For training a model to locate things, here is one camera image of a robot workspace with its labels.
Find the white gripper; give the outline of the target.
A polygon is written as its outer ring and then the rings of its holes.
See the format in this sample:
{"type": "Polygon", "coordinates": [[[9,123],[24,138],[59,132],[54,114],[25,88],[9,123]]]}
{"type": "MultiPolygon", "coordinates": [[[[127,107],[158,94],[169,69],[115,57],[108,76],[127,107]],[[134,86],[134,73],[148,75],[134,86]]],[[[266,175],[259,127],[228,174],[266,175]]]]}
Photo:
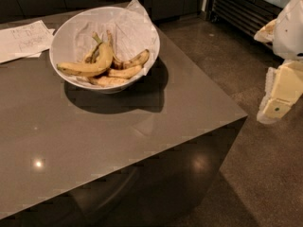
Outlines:
{"type": "Polygon", "coordinates": [[[258,109],[257,121],[273,124],[303,95],[303,0],[290,0],[276,19],[257,31],[254,39],[273,42],[274,53],[286,60],[277,69],[268,69],[265,96],[258,109]]]}

